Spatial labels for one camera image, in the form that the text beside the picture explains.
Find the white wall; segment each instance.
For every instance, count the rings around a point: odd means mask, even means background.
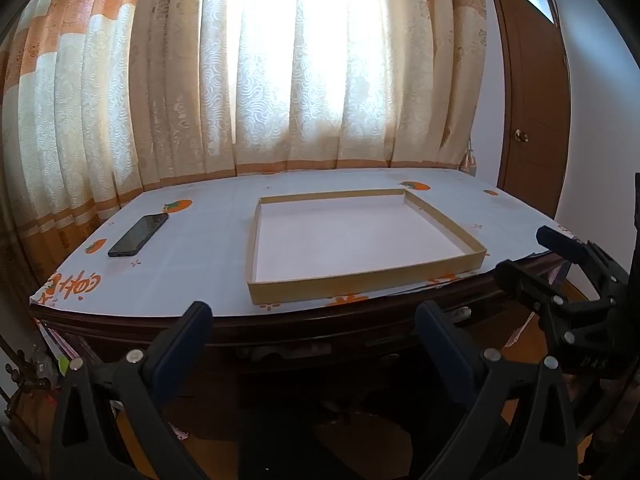
[[[478,164],[476,177],[495,186],[504,136],[504,61],[494,0],[486,0],[486,14],[486,56],[471,147]]]
[[[556,220],[628,270],[636,239],[640,69],[597,0],[556,0],[571,80],[569,157]],[[586,277],[570,281],[592,296]]]

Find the door knob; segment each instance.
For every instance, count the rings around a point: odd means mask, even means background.
[[[519,142],[529,142],[529,136],[526,133],[523,133],[523,131],[519,128],[515,131],[513,136]]]

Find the orange patterned curtain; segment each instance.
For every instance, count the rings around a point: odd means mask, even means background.
[[[9,61],[8,46],[14,38],[14,34],[15,27],[0,44],[0,116],[2,115],[2,87]],[[38,286],[38,279],[31,269],[20,243],[9,201],[4,158],[0,153],[0,287],[3,293],[2,307],[26,304],[27,298]],[[18,313],[26,313],[21,308],[15,310]]]
[[[485,0],[31,0],[0,48],[0,235],[42,283],[146,189],[457,168],[485,43]]]

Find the smartphone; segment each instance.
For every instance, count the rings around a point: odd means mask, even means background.
[[[108,255],[112,258],[116,256],[135,256],[149,238],[166,222],[167,218],[169,218],[169,213],[143,216],[109,249]]]

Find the tablecloth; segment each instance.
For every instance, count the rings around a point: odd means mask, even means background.
[[[248,233],[260,197],[304,192],[405,188],[467,229],[488,253],[475,272],[365,294],[254,305],[245,277]],[[143,215],[168,221],[136,256],[108,250]],[[536,231],[555,221],[507,193],[454,170],[374,168],[254,174],[144,192],[96,230],[31,301],[69,312],[108,316],[181,316],[195,300],[214,316],[267,315],[337,308],[489,272],[505,260],[545,253]]]

